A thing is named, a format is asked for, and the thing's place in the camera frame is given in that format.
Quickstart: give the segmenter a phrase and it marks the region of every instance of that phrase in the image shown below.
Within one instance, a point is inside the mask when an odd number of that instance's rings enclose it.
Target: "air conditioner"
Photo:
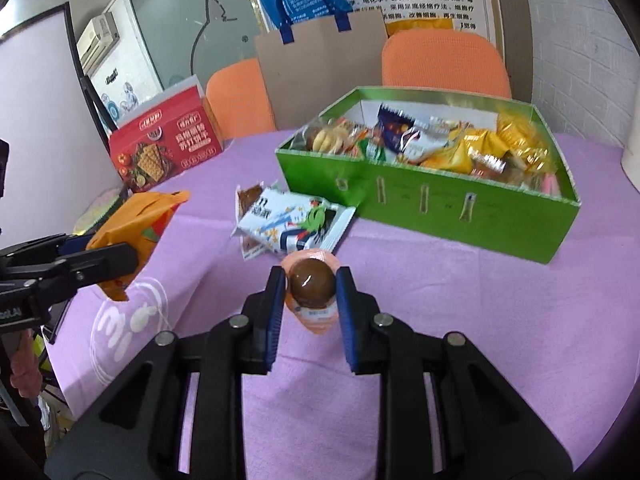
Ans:
[[[86,75],[91,75],[98,68],[118,38],[118,30],[110,12],[92,18],[78,41],[80,64]]]

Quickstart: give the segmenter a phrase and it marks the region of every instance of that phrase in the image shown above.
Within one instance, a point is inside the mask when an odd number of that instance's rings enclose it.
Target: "green box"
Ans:
[[[356,206],[358,215],[370,220],[527,260],[545,264],[551,261],[578,214],[580,199],[564,156],[535,106],[460,92],[362,87],[329,106],[320,116],[326,119],[347,116],[373,126],[373,114],[380,102],[409,115],[416,114],[413,110],[423,109],[422,116],[456,120],[468,120],[457,114],[473,114],[473,110],[526,114],[546,138],[554,156],[561,196],[448,171],[293,151],[288,149],[291,139],[276,150],[289,189]],[[458,109],[446,115],[443,105]]]

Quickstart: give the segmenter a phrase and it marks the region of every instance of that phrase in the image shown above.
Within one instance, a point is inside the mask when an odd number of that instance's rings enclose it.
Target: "metal screw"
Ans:
[[[447,343],[451,346],[464,346],[466,343],[466,337],[460,332],[450,332],[447,334]]]
[[[389,326],[394,322],[394,317],[391,314],[380,312],[373,317],[373,322],[378,326]]]
[[[229,325],[231,325],[232,328],[242,328],[246,326],[247,323],[249,323],[249,318],[244,314],[237,314],[229,319]]]
[[[164,330],[164,332],[159,332],[154,341],[158,346],[167,346],[174,342],[175,335],[173,332],[169,332],[168,330]]]

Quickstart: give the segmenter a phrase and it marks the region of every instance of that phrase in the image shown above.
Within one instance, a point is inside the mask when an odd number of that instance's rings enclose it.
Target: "white brick wall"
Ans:
[[[626,144],[640,56],[607,0],[529,0],[533,102],[555,132]]]

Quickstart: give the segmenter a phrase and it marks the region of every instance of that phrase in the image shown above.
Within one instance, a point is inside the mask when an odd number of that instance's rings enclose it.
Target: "purple tablecloth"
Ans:
[[[236,140],[158,190],[188,189],[130,301],[97,287],[72,303],[55,345],[56,376],[75,415],[164,328],[204,332],[264,288],[278,260],[244,262],[234,227],[237,184],[282,178],[285,134]],[[621,151],[558,135],[582,209],[547,265],[357,220],[337,252],[360,290],[418,332],[466,333],[558,436],[577,466],[615,420],[636,380],[640,349],[640,195]],[[336,326],[323,336],[286,310],[278,359],[244,380],[251,479],[372,478],[377,379],[352,376]]]

